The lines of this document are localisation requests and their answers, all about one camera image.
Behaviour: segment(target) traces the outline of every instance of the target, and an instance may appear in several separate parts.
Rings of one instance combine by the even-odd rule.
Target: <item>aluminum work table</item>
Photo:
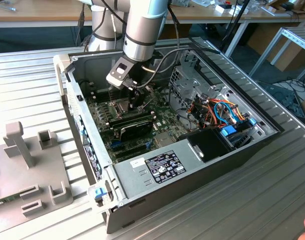
[[[89,183],[63,111],[52,61],[56,54],[79,51],[0,54],[0,144],[3,124],[13,120],[22,122],[25,138],[42,129],[54,131],[74,196],[69,206],[4,231],[0,239],[292,240],[304,231],[305,125],[221,54],[210,58],[285,132],[242,167],[107,235],[101,215],[92,213],[88,203]],[[210,80],[215,77],[204,73]]]

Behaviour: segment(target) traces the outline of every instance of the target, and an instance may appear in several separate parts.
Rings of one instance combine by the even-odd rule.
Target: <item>wire bundle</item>
[[[188,109],[187,113],[191,114],[196,105],[200,105],[200,103],[194,102]],[[207,109],[207,112],[204,114],[204,120],[202,119],[199,121],[200,123],[204,123],[203,128],[205,128],[207,125],[218,126],[219,128],[230,125],[229,121],[222,117],[224,113],[229,113],[238,123],[245,120],[244,116],[240,113],[238,106],[227,100],[213,98],[209,99],[206,104],[201,103],[200,106]]]

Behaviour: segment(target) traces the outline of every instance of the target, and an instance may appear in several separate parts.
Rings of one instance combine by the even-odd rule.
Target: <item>power supply label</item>
[[[186,172],[186,169],[173,150],[147,159],[145,162],[158,184]]]

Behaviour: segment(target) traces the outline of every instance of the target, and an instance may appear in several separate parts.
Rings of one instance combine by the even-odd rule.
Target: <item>metal shelf frame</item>
[[[274,36],[266,50],[263,52],[255,66],[252,68],[252,70],[249,73],[249,76],[252,76],[257,69],[262,65],[262,63],[265,61],[265,59],[269,56],[272,49],[276,46],[278,41],[281,39],[282,36],[285,36],[288,38],[287,42],[282,46],[280,51],[277,53],[277,55],[274,57],[274,59],[271,61],[271,65],[274,65],[280,56],[283,54],[283,52],[286,50],[286,48],[289,46],[291,42],[294,42],[301,48],[305,49],[305,26],[304,27],[282,27],[279,29],[277,34]],[[305,69],[299,74],[297,79],[301,79],[305,75]]]

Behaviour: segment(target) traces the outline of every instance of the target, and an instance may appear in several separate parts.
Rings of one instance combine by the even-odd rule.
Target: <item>circuit board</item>
[[[150,92],[145,97],[142,106],[131,111],[128,111],[127,108],[127,98],[98,102],[96,97],[90,97],[87,103],[109,156],[114,163],[174,143],[180,135],[189,132],[188,126],[183,126],[176,118],[176,113],[169,107],[165,100],[165,94],[158,91]],[[114,131],[106,125],[108,121],[114,119],[126,119],[147,112],[154,112],[153,128],[149,133],[136,139],[120,142],[116,139]]]

